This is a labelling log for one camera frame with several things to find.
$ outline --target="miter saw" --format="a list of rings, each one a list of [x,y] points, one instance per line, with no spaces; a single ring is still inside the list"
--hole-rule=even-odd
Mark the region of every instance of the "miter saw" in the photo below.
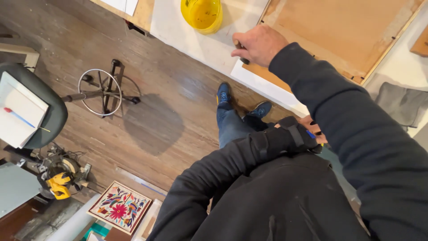
[[[37,180],[41,184],[40,194],[48,199],[66,199],[71,197],[70,188],[73,186],[79,192],[82,186],[87,186],[86,181],[91,170],[91,165],[80,167],[76,159],[82,152],[65,152],[55,145],[48,150],[48,156],[43,158],[43,163],[38,167]]]

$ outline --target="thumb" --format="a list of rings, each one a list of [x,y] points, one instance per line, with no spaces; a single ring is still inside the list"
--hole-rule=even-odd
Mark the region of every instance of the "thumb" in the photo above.
[[[248,50],[246,50],[244,48],[235,49],[234,51],[232,51],[230,56],[232,56],[232,57],[239,56],[239,57],[246,58],[246,59],[250,60],[250,53],[248,52]]]

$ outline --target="tool handle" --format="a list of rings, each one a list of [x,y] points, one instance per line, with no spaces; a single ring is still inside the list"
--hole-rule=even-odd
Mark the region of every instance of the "tool handle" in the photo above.
[[[233,40],[233,44],[235,45],[235,48],[236,49],[241,49],[241,48],[244,48],[244,47],[242,47],[242,44],[239,42],[239,40],[237,40],[237,39],[235,39],[235,40]],[[248,59],[246,59],[246,58],[240,58],[240,60],[244,63],[244,64],[250,64],[250,61],[248,60]]]

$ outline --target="black sleeve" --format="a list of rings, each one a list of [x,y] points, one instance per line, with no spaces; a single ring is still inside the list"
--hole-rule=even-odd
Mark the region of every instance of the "black sleeve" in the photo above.
[[[195,162],[171,186],[148,237],[150,240],[190,240],[207,217],[215,191],[243,173],[295,149],[290,132],[274,128],[254,132]]]
[[[365,89],[297,43],[269,70],[289,84],[327,137],[380,240],[428,240],[428,155]]]

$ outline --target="shoe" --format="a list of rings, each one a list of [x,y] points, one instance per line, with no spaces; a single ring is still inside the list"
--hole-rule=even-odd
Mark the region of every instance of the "shoe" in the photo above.
[[[262,119],[269,113],[271,108],[272,108],[272,103],[269,101],[265,101],[257,105],[257,107],[254,110],[252,110],[250,113],[248,113],[248,115],[255,116]]]
[[[217,90],[217,105],[225,102],[229,102],[231,99],[230,96],[230,86],[228,83],[221,83]]]

